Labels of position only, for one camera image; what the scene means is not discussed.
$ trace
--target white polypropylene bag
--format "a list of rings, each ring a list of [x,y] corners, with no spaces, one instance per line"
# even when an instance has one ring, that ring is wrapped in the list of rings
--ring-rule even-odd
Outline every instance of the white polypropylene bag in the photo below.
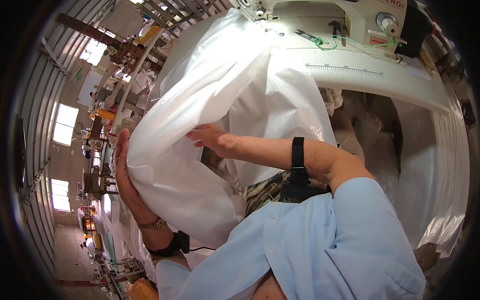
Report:
[[[229,112],[234,134],[305,136],[335,144],[314,80],[294,58],[270,45],[261,26],[230,10],[165,77],[167,91],[130,138],[129,175],[145,203],[212,247],[226,242],[244,211],[236,211],[231,187],[199,161],[201,149],[186,133]],[[278,172],[234,164],[242,185]]]

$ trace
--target white board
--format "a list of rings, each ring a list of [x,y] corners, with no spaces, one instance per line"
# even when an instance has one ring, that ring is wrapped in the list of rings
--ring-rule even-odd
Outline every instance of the white board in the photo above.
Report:
[[[90,97],[90,92],[96,92],[95,85],[99,85],[102,80],[102,75],[95,72],[93,69],[90,69],[87,76],[85,77],[84,84],[80,89],[78,94],[77,103],[89,107],[92,105],[92,98]]]

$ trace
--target black wrist strap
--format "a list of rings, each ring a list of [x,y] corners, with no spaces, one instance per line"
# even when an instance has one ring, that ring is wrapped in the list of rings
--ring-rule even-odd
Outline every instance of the black wrist strap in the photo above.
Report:
[[[171,257],[175,255],[177,250],[182,250],[183,253],[190,252],[190,237],[188,234],[178,231],[173,233],[172,241],[168,247],[160,250],[150,250],[147,248],[147,251],[154,256],[163,256]]]
[[[289,183],[307,185],[310,183],[307,169],[303,164],[303,137],[294,137],[292,141],[292,173],[288,178]]]

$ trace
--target hand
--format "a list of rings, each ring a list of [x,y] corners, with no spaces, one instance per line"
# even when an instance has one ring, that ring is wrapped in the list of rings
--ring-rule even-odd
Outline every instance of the hand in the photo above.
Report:
[[[115,179],[119,189],[120,198],[130,208],[135,205],[135,202],[143,201],[137,189],[133,185],[127,171],[127,150],[128,150],[128,129],[123,129],[117,141],[117,151],[115,153],[115,164],[117,165],[117,172],[115,172]]]
[[[234,158],[237,136],[221,130],[215,123],[199,125],[187,137],[198,141],[193,144],[195,147],[207,146],[219,157]]]

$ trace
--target gold wristwatch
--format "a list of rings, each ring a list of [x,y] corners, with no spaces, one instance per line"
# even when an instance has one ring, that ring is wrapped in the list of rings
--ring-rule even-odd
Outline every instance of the gold wristwatch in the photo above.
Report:
[[[166,224],[167,223],[165,222],[165,220],[158,217],[158,219],[155,220],[155,222],[150,224],[138,224],[138,227],[147,228],[147,229],[162,229],[163,227],[165,227]]]

